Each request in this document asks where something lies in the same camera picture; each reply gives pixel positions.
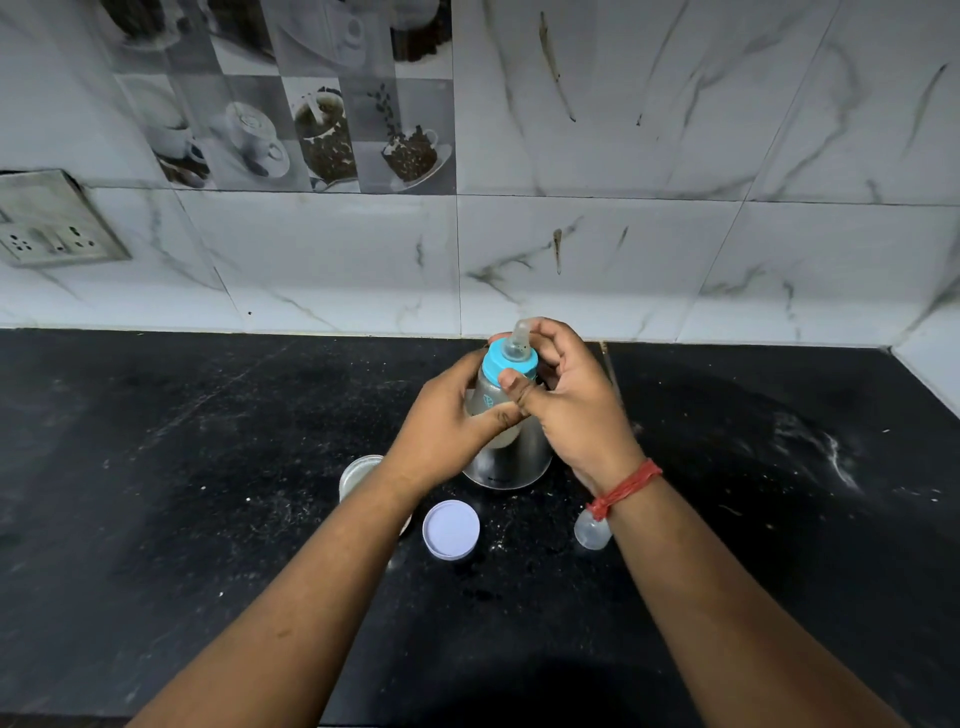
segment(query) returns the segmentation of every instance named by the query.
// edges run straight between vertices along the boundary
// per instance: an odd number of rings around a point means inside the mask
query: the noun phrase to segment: marble vein
[[[550,75],[553,77],[553,85],[560,94],[560,100],[564,104],[566,115],[570,121],[577,123],[577,117],[573,115],[573,109],[564,93],[564,86],[560,83],[560,68],[557,66],[557,57],[553,53],[553,43],[550,40],[550,31],[546,25],[546,13],[540,11],[540,49],[543,51],[543,57],[546,59],[547,67],[550,69]]]
[[[867,189],[870,190],[870,202],[874,205],[883,205],[883,196],[880,194],[880,185],[876,180],[870,178],[867,180]]]
[[[636,333],[635,333],[634,336],[633,336],[633,340],[634,340],[634,341],[636,341],[638,338],[640,338],[640,334],[643,333],[643,332],[647,329],[648,326],[650,326],[650,322],[653,321],[653,318],[654,318],[654,316],[656,316],[656,315],[657,315],[657,311],[656,311],[656,310],[648,311],[648,312],[647,312],[647,314],[646,314],[646,315],[643,317],[643,319],[640,321],[640,328],[638,328],[638,329],[636,330]]]
[[[420,310],[422,308],[423,308],[423,296],[420,296],[419,298],[417,298],[417,302],[414,303],[413,305],[402,306],[400,310],[396,313],[396,330],[399,333],[406,333],[406,331],[403,330],[403,320],[407,316],[413,316],[414,318],[417,318],[418,316],[420,316]]]
[[[730,196],[742,199],[746,196],[748,190],[744,190],[743,195],[733,195],[733,192],[743,186],[751,184],[755,179],[756,173],[743,175],[729,182],[721,182],[709,189],[694,192],[671,192],[668,197],[671,200],[726,200]]]
[[[637,126],[640,126],[640,120],[643,118],[643,112],[646,109],[647,91],[650,90],[650,81],[653,79],[654,73],[657,71],[657,66],[660,65],[660,59],[663,58],[663,52],[666,50],[666,46],[670,42],[670,38],[673,37],[674,32],[677,30],[677,26],[680,25],[680,21],[684,19],[686,9],[689,7],[690,0],[684,0],[684,3],[680,6],[680,10],[677,12],[677,15],[673,18],[673,22],[670,23],[670,27],[667,28],[666,34],[663,36],[663,40],[660,42],[660,48],[657,49],[657,54],[654,56],[653,65],[650,66],[650,73],[647,74],[647,80],[643,84],[643,93],[640,95],[640,115],[636,118]]]
[[[553,247],[553,240],[550,240],[550,242],[548,242],[546,245],[532,248],[531,250],[524,251],[523,253],[505,255],[504,257],[498,258],[493,263],[485,265],[483,268],[477,271],[467,271],[464,275],[469,279],[473,279],[488,285],[510,303],[519,305],[520,301],[515,299],[502,288],[503,284],[507,282],[506,279],[503,278],[503,271],[514,263],[517,265],[522,265],[528,271],[532,271],[534,270],[534,266],[531,261],[541,253],[551,250]]]
[[[245,276],[245,274],[244,274],[244,272],[243,272],[243,269],[242,269],[240,266],[238,266],[235,262],[233,262],[232,260],[230,260],[228,257],[226,257],[225,255],[223,255],[222,253],[218,253],[217,251],[211,250],[211,251],[210,251],[210,254],[213,255],[213,256],[214,256],[215,258],[217,258],[218,260],[220,260],[221,262],[225,263],[227,266],[229,266],[230,268],[232,268],[234,271],[236,271],[236,272],[237,272],[238,274],[240,274],[241,276]],[[302,303],[298,303],[297,301],[294,301],[294,300],[293,300],[292,298],[290,298],[289,296],[285,296],[285,295],[283,295],[282,293],[280,293],[279,291],[275,291],[273,288],[268,287],[267,285],[265,285],[265,284],[262,283],[262,282],[258,282],[258,283],[256,284],[256,286],[257,286],[260,290],[262,290],[264,293],[266,293],[268,296],[270,296],[270,297],[272,297],[272,298],[275,298],[275,299],[277,299],[278,301],[281,301],[281,302],[283,302],[283,303],[288,303],[289,305],[293,306],[297,311],[299,311],[300,313],[302,313],[302,314],[303,314],[304,316],[306,316],[307,318],[313,319],[314,321],[316,321],[316,322],[318,322],[318,323],[320,323],[320,324],[323,324],[324,326],[328,327],[331,331],[339,331],[339,329],[338,329],[337,327],[333,326],[333,324],[331,324],[327,319],[323,318],[322,316],[318,316],[317,313],[315,313],[312,309],[308,308],[307,306],[303,305]]]
[[[493,48],[496,51],[496,57],[500,64],[500,73],[503,75],[503,93],[507,100],[507,112],[510,113],[510,118],[514,120],[516,131],[519,133],[520,139],[525,145],[527,137],[523,130],[523,124],[520,123],[520,117],[516,114],[514,91],[510,88],[510,73],[507,68],[507,56],[503,52],[503,48],[500,47],[500,43],[496,39],[496,31],[493,28],[492,0],[482,0],[481,5],[483,6],[483,19],[484,25],[487,28],[487,35],[490,38],[490,43],[493,45]],[[529,154],[527,155],[527,160],[530,163],[530,177],[534,186],[534,194],[536,194],[538,197],[546,197],[546,193],[543,191],[543,187],[540,186],[540,181],[537,179],[537,171],[534,168],[533,160],[530,158]]]
[[[53,276],[53,274],[47,273],[46,271],[40,270],[40,269],[38,269],[38,268],[33,268],[33,269],[31,269],[31,270],[33,270],[34,273],[36,273],[36,274],[37,274],[38,276],[40,276],[42,279],[44,279],[44,280],[46,280],[46,281],[48,281],[48,282],[50,282],[50,283],[53,283],[53,284],[54,284],[55,286],[57,286],[61,291],[63,291],[64,293],[66,293],[68,296],[70,296],[70,298],[75,299],[76,301],[79,301],[80,303],[86,303],[86,302],[84,301],[84,299],[82,299],[80,296],[78,296],[76,293],[73,292],[73,290],[70,288],[70,286],[68,286],[66,283],[62,282],[61,280],[55,278],[55,277]]]
[[[605,273],[613,267],[613,263],[616,261],[617,255],[623,248],[623,241],[627,239],[627,231],[629,229],[630,226],[627,225],[624,227],[623,232],[620,233],[620,239],[616,241],[616,245],[613,247],[613,252],[611,253],[610,258],[607,260],[607,265],[604,266]]]
[[[687,105],[686,112],[684,113],[683,132],[685,132],[686,128],[690,125],[690,121],[693,118],[693,111],[696,109],[697,103],[700,101],[700,94],[703,91],[719,84],[727,78],[741,62],[750,56],[755,56],[758,53],[763,53],[780,45],[790,31],[804,18],[807,10],[808,9],[793,11],[781,19],[775,28],[763,31],[758,36],[752,37],[743,45],[739,53],[724,63],[712,75],[708,75],[706,72],[701,73],[693,87],[693,96],[690,98],[690,103]]]
[[[423,270],[423,235],[420,235],[420,239],[417,241],[417,245],[414,248],[414,259],[417,261],[417,267]]]
[[[790,184],[803,172],[804,169],[819,159],[820,156],[834,142],[837,141],[837,139],[841,138],[850,130],[851,114],[867,98],[867,92],[864,90],[863,84],[860,81],[860,74],[857,72],[856,64],[853,62],[850,54],[833,40],[824,43],[824,50],[831,52],[840,60],[844,71],[844,82],[847,87],[844,95],[835,101],[836,128],[827,134],[824,140],[820,142],[820,146],[810,152],[810,154],[801,159],[799,162],[794,164],[787,171],[787,173],[783,175],[783,180],[780,183],[780,186],[770,196],[770,199],[772,200],[780,199],[786,193],[786,190]]]
[[[753,283],[755,279],[765,275],[767,275],[766,269],[763,267],[762,263],[758,263],[758,265],[752,265],[747,269],[747,271],[743,274],[743,279],[739,283],[719,282],[712,285],[705,285],[700,290],[700,295],[704,298],[738,296],[747,290],[747,288],[750,287],[750,284]]]
[[[783,279],[780,284],[786,293],[786,305],[784,306],[784,310],[786,311],[787,321],[793,325],[794,340],[800,341],[802,333],[800,331],[800,325],[797,323],[797,313],[793,310],[793,299],[797,295],[797,289],[794,287],[793,283],[787,279]]]
[[[910,147],[913,146],[914,139],[917,138],[917,132],[920,130],[920,125],[924,122],[924,116],[926,115],[926,108],[930,106],[930,99],[933,97],[933,89],[936,88],[937,82],[943,77],[944,72],[947,70],[949,63],[944,63],[933,74],[933,78],[930,79],[930,83],[926,85],[924,92],[920,95],[920,99],[917,101],[917,107],[913,110],[913,129],[910,130],[910,138],[906,141],[906,146],[903,148],[903,153],[906,154],[910,151]]]
[[[162,228],[163,228],[163,213],[160,211],[159,205],[156,203],[154,198],[154,192],[145,191],[143,194],[143,199],[147,203],[147,209],[150,211],[150,223],[149,223],[149,234],[147,236],[147,245],[151,247],[156,253],[160,256],[160,263],[174,273],[186,278],[187,280],[201,285],[204,288],[208,288],[211,291],[216,291],[217,293],[224,293],[225,289],[220,288],[213,283],[210,283],[206,280],[201,280],[197,278],[191,271],[190,267],[180,260],[177,257],[174,257],[170,252],[168,252],[163,247],[162,242]]]

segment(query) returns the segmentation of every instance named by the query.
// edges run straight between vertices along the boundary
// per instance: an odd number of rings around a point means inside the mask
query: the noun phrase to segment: wrist
[[[389,451],[383,456],[377,470],[385,481],[389,481],[392,488],[417,500],[429,493],[434,486],[434,483],[427,482],[422,473],[416,473],[416,469],[407,466]]]
[[[594,481],[597,484],[598,496],[604,496],[616,488],[620,483],[636,472],[636,469],[646,462],[647,457],[634,443],[632,448],[626,447],[611,457]]]

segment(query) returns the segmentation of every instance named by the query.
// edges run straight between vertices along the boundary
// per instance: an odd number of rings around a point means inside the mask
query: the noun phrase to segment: hand
[[[467,414],[464,395],[486,353],[467,354],[423,385],[384,457],[393,476],[420,496],[459,473],[490,440],[525,417],[512,402],[475,417]]]
[[[540,419],[550,445],[584,485],[594,495],[606,493],[640,466],[643,450],[583,339],[552,319],[531,319],[530,331],[547,389],[513,369],[500,373],[499,384],[524,415]]]

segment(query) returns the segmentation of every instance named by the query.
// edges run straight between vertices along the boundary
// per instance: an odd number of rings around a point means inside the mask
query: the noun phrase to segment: backsplash
[[[960,402],[952,0],[13,0],[0,324],[893,346]],[[951,389],[947,380],[953,380]]]

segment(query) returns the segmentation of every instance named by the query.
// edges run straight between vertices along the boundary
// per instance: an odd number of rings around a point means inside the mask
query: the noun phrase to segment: electrical outlet
[[[0,248],[12,258],[13,265],[47,265],[68,256],[59,237],[16,223],[0,224]]]
[[[126,260],[130,255],[59,170],[0,174],[0,255],[10,265]]]
[[[70,257],[82,258],[90,262],[113,258],[108,249],[109,243],[98,239],[98,236],[102,236],[102,231],[91,231],[77,225],[60,225],[49,230]]]

